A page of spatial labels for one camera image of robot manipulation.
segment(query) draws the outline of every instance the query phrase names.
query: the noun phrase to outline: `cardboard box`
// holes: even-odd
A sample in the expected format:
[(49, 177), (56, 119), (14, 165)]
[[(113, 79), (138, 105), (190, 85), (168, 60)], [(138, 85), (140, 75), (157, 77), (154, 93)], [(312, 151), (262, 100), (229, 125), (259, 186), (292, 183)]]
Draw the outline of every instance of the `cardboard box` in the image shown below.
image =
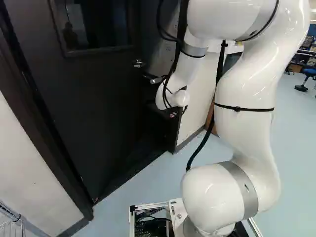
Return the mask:
[(303, 66), (301, 66), (301, 65), (290, 64), (290, 65), (288, 66), (288, 69), (289, 69), (289, 71), (291, 71), (291, 72), (300, 73), (301, 70), (302, 70), (302, 67), (303, 67)]

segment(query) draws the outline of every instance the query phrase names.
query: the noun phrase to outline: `door window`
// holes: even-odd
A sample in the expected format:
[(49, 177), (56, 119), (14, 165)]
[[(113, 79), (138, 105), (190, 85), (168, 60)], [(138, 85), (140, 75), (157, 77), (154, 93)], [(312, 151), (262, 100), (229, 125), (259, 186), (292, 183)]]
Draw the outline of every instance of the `door window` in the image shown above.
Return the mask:
[(51, 0), (65, 53), (131, 45), (126, 0)]

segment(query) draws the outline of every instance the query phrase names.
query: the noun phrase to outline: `door frame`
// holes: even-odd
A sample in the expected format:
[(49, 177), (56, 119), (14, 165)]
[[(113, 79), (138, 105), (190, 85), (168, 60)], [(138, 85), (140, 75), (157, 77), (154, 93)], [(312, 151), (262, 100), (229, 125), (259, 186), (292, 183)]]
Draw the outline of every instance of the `door frame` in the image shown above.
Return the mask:
[[(0, 15), (0, 27), (7, 27)], [(34, 94), (30, 82), (18, 67), (10, 45), (2, 29), (0, 30), (0, 91), (30, 140), (60, 182), (69, 197), (81, 211), (84, 219), (93, 219), (93, 202), (74, 167), (69, 163), (67, 154), (56, 143), (56, 134), (48, 125), (51, 118), (45, 116), (39, 107), (41, 98)]]

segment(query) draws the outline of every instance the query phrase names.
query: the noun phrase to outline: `blue chair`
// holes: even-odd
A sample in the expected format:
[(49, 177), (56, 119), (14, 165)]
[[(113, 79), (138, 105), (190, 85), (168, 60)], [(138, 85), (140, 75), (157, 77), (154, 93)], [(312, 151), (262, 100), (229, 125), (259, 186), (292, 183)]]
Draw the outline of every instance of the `blue chair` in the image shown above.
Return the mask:
[(305, 87), (305, 83), (307, 82), (307, 80), (310, 77), (312, 77), (313, 80), (316, 80), (316, 78), (315, 78), (316, 77), (316, 69), (314, 69), (314, 68), (304, 69), (303, 73), (306, 75), (306, 78), (305, 78), (303, 84), (302, 85), (296, 85), (295, 89), (299, 90), (299, 91), (302, 91), (302, 92), (306, 92), (306, 91), (308, 91), (308, 88)]

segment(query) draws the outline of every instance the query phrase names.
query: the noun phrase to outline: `white wall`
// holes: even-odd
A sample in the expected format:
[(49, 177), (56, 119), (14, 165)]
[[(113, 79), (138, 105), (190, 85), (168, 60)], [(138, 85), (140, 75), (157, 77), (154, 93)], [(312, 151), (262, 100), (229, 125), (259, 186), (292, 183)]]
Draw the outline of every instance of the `white wall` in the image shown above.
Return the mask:
[(0, 163), (0, 200), (47, 234), (56, 236), (83, 218), (1, 92)]
[(215, 90), (218, 58), (219, 53), (207, 53), (196, 79), (188, 86), (190, 103), (181, 119), (177, 145), (205, 124)]

